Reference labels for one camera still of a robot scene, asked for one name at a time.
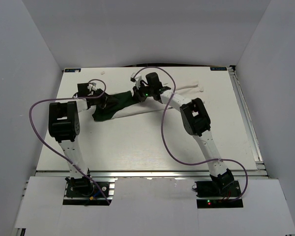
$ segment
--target cloth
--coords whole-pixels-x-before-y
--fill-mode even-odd
[[[181,96],[195,99],[199,97],[200,88],[198,81],[189,81],[186,83],[180,83],[176,86],[176,93]],[[137,102],[132,99],[132,92],[127,91],[123,93],[111,95],[119,99],[118,105],[110,109],[98,109],[96,108],[93,118],[95,121],[105,121],[109,119],[133,116],[137,114],[162,111],[166,104],[156,102],[152,97],[148,97],[145,102]]]

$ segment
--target wire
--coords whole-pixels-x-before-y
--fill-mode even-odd
[[[226,196],[227,196],[227,192],[225,192],[224,197],[220,201],[224,200]]]
[[[191,187],[192,190],[197,192],[197,187],[194,188],[193,186]]]
[[[224,201],[227,201],[230,198],[230,196],[231,196],[231,191],[228,192],[228,197],[226,199],[223,198]]]
[[[94,98],[100,98],[102,95],[104,95],[105,91],[106,91],[106,84],[104,81],[102,80],[98,80],[98,79],[93,79],[93,80],[90,80],[89,82],[91,81],[100,81],[103,83],[104,85],[104,91],[97,97],[79,97],[79,98],[72,98],[72,97],[69,97],[69,98],[50,98],[50,99],[44,99],[44,100],[40,100],[38,102],[35,102],[29,109],[29,121],[30,121],[30,125],[34,131],[34,133],[36,134],[36,136],[38,137],[38,139],[47,147],[49,148],[51,151],[53,151],[55,154],[61,156],[63,159],[65,159],[67,162],[69,162],[82,176],[84,176],[85,178],[87,178],[88,180],[92,181],[95,186],[98,188],[98,190],[100,191],[100,193],[103,195],[103,197],[105,198],[105,200],[107,201],[108,205],[110,204],[110,201],[107,199],[106,195],[104,194],[104,192],[102,191],[102,189],[100,188],[100,186],[98,185],[98,183],[93,180],[91,177],[87,176],[86,174],[84,174],[81,169],[75,165],[73,163],[73,161],[69,158],[67,158],[66,156],[62,155],[60,152],[58,152],[57,150],[53,149],[48,143],[46,143],[44,141],[44,139],[39,135],[35,125],[34,125],[34,122],[33,122],[33,118],[32,118],[32,111],[33,111],[33,108],[35,106],[37,106],[38,104],[40,103],[43,103],[43,102],[52,102],[52,101],[64,101],[64,100],[72,100],[72,99],[94,99]]]
[[[93,185],[93,190],[91,191],[90,194],[88,194],[88,195],[81,194],[81,195],[84,196],[84,197],[88,197],[88,196],[92,195],[92,193],[93,193],[94,191],[95,191],[95,186]]]
[[[172,78],[172,76],[166,71],[164,70],[163,68],[161,67],[158,67],[158,66],[147,66],[147,67],[144,67],[144,68],[141,68],[134,76],[133,78],[135,78],[141,71],[145,70],[145,69],[148,69],[148,68],[154,68],[154,69],[159,69],[161,71],[163,71],[165,74],[167,74],[169,76],[169,78],[172,80],[173,84],[174,84],[174,89],[173,89],[173,93],[172,95],[170,96],[166,106],[165,106],[165,109],[164,109],[164,112],[163,112],[163,115],[162,115],[162,121],[161,121],[161,136],[162,136],[162,140],[163,140],[163,144],[164,144],[164,147],[167,151],[167,153],[169,154],[169,156],[171,156],[171,158],[173,158],[176,162],[182,164],[182,165],[186,165],[186,166],[197,166],[197,165],[202,165],[204,163],[208,163],[210,161],[230,161],[230,162],[234,162],[234,163],[237,163],[238,165],[240,165],[242,167],[242,169],[244,170],[245,172],[245,176],[246,176],[246,184],[245,184],[245,187],[244,187],[244,190],[242,191],[242,193],[235,199],[233,200],[230,200],[230,202],[233,202],[233,201],[236,201],[238,200],[239,198],[241,198],[244,193],[246,192],[247,190],[247,187],[248,187],[248,173],[245,169],[245,167],[238,161],[235,161],[235,160],[232,160],[232,159],[219,159],[219,158],[214,158],[214,159],[210,159],[210,160],[205,160],[205,161],[201,161],[201,162],[197,162],[197,163],[186,163],[186,162],[182,162],[180,160],[178,160],[176,157],[173,156],[173,154],[171,153],[171,151],[169,150],[167,144],[166,144],[166,141],[165,141],[165,137],[164,137],[164,119],[165,119],[165,113],[166,113],[166,110],[168,109],[169,107],[169,104],[175,94],[175,91],[176,91],[176,83],[174,81],[174,79]]]
[[[92,197],[93,198],[96,198],[99,194],[100,194],[101,192],[100,191],[98,191],[97,193],[95,193]]]

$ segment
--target green cloth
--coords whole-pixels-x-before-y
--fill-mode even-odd
[[[100,109],[100,108],[96,107],[96,110],[95,110],[94,114],[92,115],[94,118],[94,121],[109,120],[114,116],[114,114],[117,111],[120,111],[123,108],[129,107],[133,104],[139,103],[138,101],[135,101],[132,98],[131,91],[117,93],[117,94],[111,95],[111,97],[117,98],[118,104],[116,104],[113,107],[110,107],[108,109],[107,108]]]

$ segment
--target white table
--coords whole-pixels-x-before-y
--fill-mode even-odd
[[[209,67],[165,67],[178,80],[199,80],[211,118],[211,131],[222,158],[241,162],[246,169],[255,170],[256,164],[247,137],[228,71],[211,71]],[[138,71],[128,68],[82,68],[81,72],[64,73],[57,98],[71,97],[78,83],[101,79],[107,84],[107,93],[131,90],[130,76]],[[163,84],[172,82],[156,69],[141,72],[142,76],[157,72]],[[160,135],[162,111],[105,122],[94,122],[94,109],[79,113],[79,137],[83,157],[91,171],[186,171],[207,170],[207,165],[184,166],[175,162],[166,152]],[[164,126],[165,138],[172,153],[184,162],[204,160],[195,141],[185,132],[180,113],[168,110]],[[60,146],[47,133],[45,141],[61,152]],[[235,163],[227,163],[231,170],[241,170]],[[67,163],[43,147],[38,171],[68,171]]]

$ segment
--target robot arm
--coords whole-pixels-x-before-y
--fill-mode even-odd
[[[156,73],[146,75],[146,79],[147,86],[142,82],[140,75],[131,78],[131,81],[136,82],[136,86],[133,87],[134,99],[143,102],[148,96],[152,96],[156,101],[167,104],[173,91],[169,87],[162,86]],[[169,105],[181,113],[186,132],[196,140],[205,159],[221,159],[210,131],[211,121],[202,100],[200,98],[191,100],[174,93]],[[212,181],[217,184],[221,192],[224,192],[234,182],[232,172],[221,160],[210,161],[207,164]]]
[[[49,105],[48,130],[51,137],[54,137],[59,143],[64,155],[89,177],[89,169],[83,160],[78,142],[78,135],[80,133],[78,113],[89,109],[91,106],[105,108],[113,106],[117,102],[106,93],[98,97],[103,93],[103,90],[95,89],[95,86],[95,83],[78,84],[77,96],[82,97],[82,99],[74,99],[66,103],[54,102]],[[73,190],[84,196],[92,194],[94,191],[93,183],[79,173],[69,162],[68,166],[70,169],[70,178],[66,178],[66,180],[71,184]]]

